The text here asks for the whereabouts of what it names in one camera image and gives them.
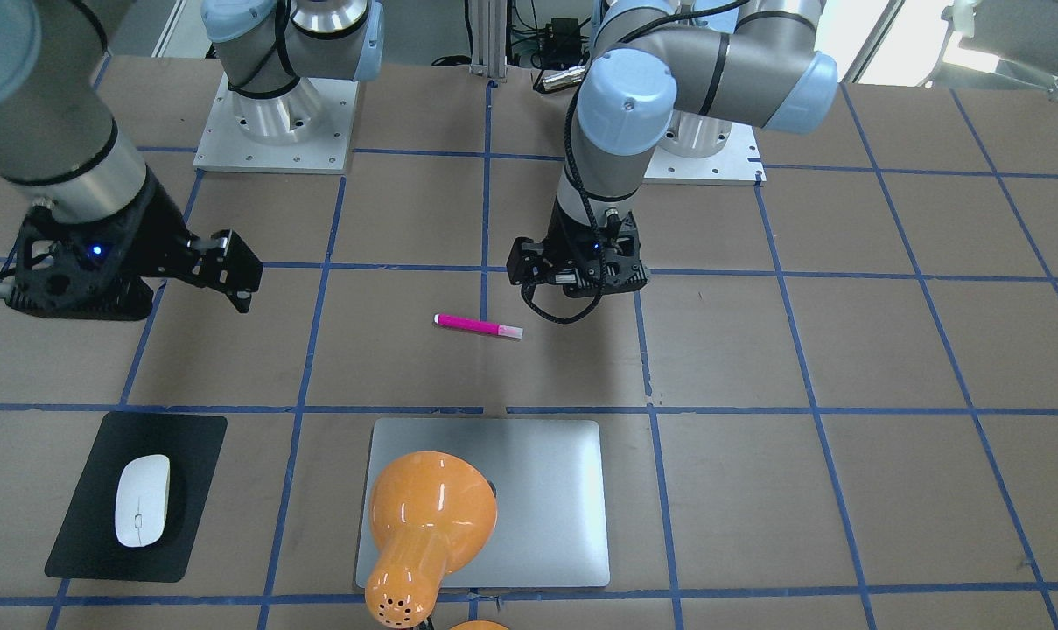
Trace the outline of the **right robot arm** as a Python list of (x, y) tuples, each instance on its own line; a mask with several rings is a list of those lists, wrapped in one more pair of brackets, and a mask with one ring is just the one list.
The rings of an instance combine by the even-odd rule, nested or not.
[(383, 59), (377, 1), (204, 1), (220, 79), (206, 108), (168, 59), (112, 43), (134, 1), (0, 1), (0, 179), (28, 213), (0, 271), (0, 302), (34, 318), (141, 320), (150, 278), (223, 295), (247, 312), (263, 263), (233, 230), (197, 235), (141, 151), (187, 144), (195, 167), (346, 168), (355, 85)]

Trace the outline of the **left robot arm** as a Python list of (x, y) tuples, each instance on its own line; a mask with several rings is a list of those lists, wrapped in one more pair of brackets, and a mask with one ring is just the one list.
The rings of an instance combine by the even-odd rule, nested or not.
[(506, 262), (524, 299), (540, 284), (568, 298), (647, 284), (634, 218), (655, 147), (676, 113), (809, 133), (828, 115), (836, 61), (817, 49), (823, 1), (733, 1), (680, 12), (617, 1), (564, 119), (564, 168), (548, 234), (518, 238)]

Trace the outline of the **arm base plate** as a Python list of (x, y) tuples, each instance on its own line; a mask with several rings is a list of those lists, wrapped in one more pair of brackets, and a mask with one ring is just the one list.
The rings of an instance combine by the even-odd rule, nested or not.
[(756, 185), (766, 174), (750, 125), (673, 112), (644, 182), (672, 185)]
[(343, 175), (361, 85), (304, 77), (278, 97), (218, 87), (193, 164), (206, 172)]

